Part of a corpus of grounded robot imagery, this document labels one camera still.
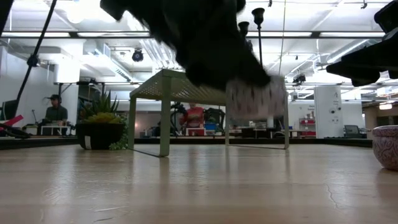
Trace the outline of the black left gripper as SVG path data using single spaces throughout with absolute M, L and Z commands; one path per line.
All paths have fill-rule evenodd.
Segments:
M 271 77 L 245 44 L 238 31 L 237 13 L 245 1 L 225 0 L 101 0 L 100 8 L 119 21 L 129 12 L 160 42 L 186 59 L 186 76 L 195 86 L 225 90 L 226 83 L 238 79 L 249 86 L 266 86 Z M 207 62 L 204 45 L 224 58 Z

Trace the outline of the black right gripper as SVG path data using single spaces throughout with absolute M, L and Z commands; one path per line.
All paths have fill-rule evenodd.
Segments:
M 397 0 L 393 0 L 374 15 L 374 21 L 384 33 L 397 27 Z M 372 46 L 363 48 L 347 56 L 341 57 L 326 67 L 328 73 L 349 78 L 354 87 L 376 83 L 380 72 L 389 72 L 389 77 L 397 79 L 397 38 L 382 40 Z

